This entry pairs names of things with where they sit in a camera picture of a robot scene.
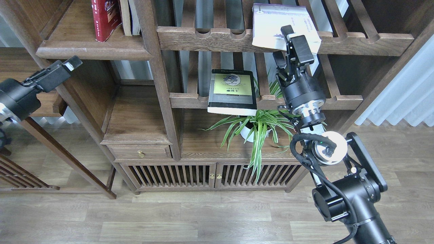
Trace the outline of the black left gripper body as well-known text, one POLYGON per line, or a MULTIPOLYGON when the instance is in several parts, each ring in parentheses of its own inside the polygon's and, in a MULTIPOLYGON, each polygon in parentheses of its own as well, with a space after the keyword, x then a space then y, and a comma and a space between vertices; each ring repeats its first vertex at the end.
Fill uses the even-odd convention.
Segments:
POLYGON ((24 87, 11 78, 1 82, 0 86, 1 124, 6 120, 21 122, 41 107, 36 89, 24 87))

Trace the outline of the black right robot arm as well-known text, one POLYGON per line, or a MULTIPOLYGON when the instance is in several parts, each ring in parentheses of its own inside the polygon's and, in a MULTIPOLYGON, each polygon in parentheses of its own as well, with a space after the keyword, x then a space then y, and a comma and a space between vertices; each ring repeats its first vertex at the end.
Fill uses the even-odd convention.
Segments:
POLYGON ((285 106, 296 134, 290 143, 295 158, 310 171, 316 188, 315 206, 325 221, 341 221, 349 235, 339 244, 353 240, 356 244, 395 244, 374 204, 387 183, 370 154, 354 133, 346 137, 326 131, 320 108, 326 97, 317 79, 306 72, 314 62, 307 39, 294 34, 290 25, 281 33, 286 53, 274 52, 277 74, 285 106))

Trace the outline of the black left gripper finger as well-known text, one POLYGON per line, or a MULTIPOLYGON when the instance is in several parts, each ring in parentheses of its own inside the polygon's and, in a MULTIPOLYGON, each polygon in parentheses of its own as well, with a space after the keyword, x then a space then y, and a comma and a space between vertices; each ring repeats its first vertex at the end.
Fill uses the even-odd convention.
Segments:
POLYGON ((82 65, 82 63, 82 60, 77 56, 73 56, 65 62, 57 60, 48 68, 43 68, 26 78, 22 82, 22 85, 24 87, 34 88, 38 93, 48 93, 69 79, 71 77, 71 72, 82 65))

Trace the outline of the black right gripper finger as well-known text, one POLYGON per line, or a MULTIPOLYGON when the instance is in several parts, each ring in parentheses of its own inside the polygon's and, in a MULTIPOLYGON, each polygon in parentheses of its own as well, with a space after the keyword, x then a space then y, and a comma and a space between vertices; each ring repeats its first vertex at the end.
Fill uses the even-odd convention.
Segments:
POLYGON ((291 25, 282 26, 281 33, 286 43, 286 63, 289 65, 292 58, 295 58, 296 66, 303 66, 314 63, 313 54, 310 51, 307 39, 304 35, 297 37, 290 37, 290 34, 294 34, 291 25))
POLYGON ((273 58, 276 62, 276 74, 280 76, 289 76, 288 75, 288 63, 281 51, 273 52, 273 58))

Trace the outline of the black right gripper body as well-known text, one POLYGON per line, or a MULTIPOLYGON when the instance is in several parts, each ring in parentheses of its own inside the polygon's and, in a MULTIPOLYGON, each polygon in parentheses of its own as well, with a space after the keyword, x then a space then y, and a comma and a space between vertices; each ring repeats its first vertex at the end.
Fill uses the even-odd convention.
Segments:
POLYGON ((318 80, 310 76, 306 69, 307 66, 296 67, 294 74, 288 74, 284 68, 277 68, 276 76, 280 82, 283 98, 293 115, 323 116, 320 107, 324 105, 326 97, 318 80))

